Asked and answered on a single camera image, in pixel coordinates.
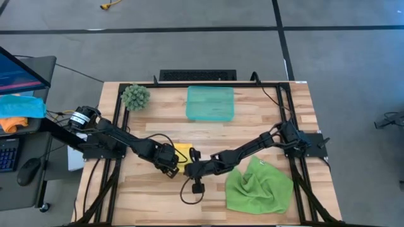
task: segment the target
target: keyboard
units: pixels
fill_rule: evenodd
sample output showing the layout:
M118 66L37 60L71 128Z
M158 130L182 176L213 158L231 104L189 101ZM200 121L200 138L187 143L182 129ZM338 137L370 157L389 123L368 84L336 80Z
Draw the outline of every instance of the keyboard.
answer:
M0 139L0 172L13 172L17 169L20 140Z
M235 70L160 70L160 81L235 81Z

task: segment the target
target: floor stripe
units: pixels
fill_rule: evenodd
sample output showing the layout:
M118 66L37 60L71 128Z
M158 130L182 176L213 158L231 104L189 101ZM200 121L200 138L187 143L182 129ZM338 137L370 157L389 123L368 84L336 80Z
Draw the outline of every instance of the floor stripe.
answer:
M286 26L285 31L361 31L361 30L404 30L404 25L369 26Z
M58 35L58 34L105 34L105 33L164 33L164 32L260 32L277 31L275 26L221 26L184 28L108 28L71 30L3 30L0 35Z
M279 10L278 1L277 0L272 0L272 5L273 5L274 13L275 13L276 25L279 28L278 35L279 35L280 45L281 45L281 48L282 48L283 60L285 61L285 65L286 65L287 79L290 80L290 81L294 81L295 76L293 74L292 63L290 61L289 50L288 50L288 45L286 43L285 32L283 31L283 25L282 25L282 19L281 19L281 16L280 16L280 10Z
M2 15L2 13L4 12L4 10L6 9L7 4L10 2L10 0L4 0L4 2L2 3L2 5L0 6L0 16Z

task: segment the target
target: teal plastic container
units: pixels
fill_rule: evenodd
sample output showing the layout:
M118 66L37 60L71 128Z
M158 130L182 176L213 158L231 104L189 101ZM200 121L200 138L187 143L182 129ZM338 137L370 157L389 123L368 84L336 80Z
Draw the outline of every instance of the teal plastic container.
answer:
M233 88L189 86L186 115L190 120L231 121L234 117Z

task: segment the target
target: yellow object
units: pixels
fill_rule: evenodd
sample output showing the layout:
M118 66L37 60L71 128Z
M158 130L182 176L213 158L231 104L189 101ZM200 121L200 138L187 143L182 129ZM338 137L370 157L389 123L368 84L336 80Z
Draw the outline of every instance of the yellow object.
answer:
M179 157L177 167L180 173L184 173L185 165L188 163L192 163L191 157L189 157L189 148L192 147L192 144L183 144L183 143L174 143L174 147L183 154L187 160L183 157L183 155L179 154L178 151L175 151L175 154Z
M74 110L65 110L62 113L64 114L68 114L68 113L74 113ZM53 121L55 122L57 120L57 118L59 118L60 115L56 115L55 117L53 117Z
M120 3L122 0L115 1L113 3L102 4L100 7L103 10L108 10L112 5Z
M28 126L28 119L26 117L10 117L0 119L0 125L5 133L16 133L17 126Z

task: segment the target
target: blue cloth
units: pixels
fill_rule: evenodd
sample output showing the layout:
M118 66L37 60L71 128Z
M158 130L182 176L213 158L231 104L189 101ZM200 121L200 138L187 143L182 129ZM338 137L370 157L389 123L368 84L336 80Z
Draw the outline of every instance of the blue cloth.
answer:
M44 118L46 105L41 98L4 95L0 97L0 119L8 117Z

